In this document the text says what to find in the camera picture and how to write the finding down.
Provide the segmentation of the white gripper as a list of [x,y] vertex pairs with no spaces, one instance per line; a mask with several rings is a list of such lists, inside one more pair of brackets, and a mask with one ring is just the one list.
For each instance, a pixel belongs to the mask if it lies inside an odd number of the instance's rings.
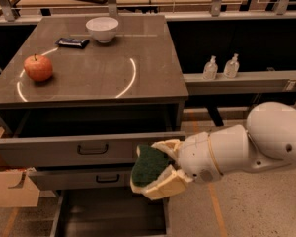
[[190,136],[183,143],[170,139],[155,142],[152,147],[173,160],[178,159],[181,168],[176,170],[169,165],[152,183],[145,187],[134,186],[136,194],[151,200],[168,198],[185,191],[192,181],[205,184],[219,181],[222,177],[207,132]]

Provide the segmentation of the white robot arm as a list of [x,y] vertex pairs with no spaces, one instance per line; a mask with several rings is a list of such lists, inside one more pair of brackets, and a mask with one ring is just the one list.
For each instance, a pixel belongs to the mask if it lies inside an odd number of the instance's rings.
[[137,147],[130,186],[151,200],[168,198],[192,182],[296,166],[296,109],[277,102],[255,106],[244,126],[202,132]]

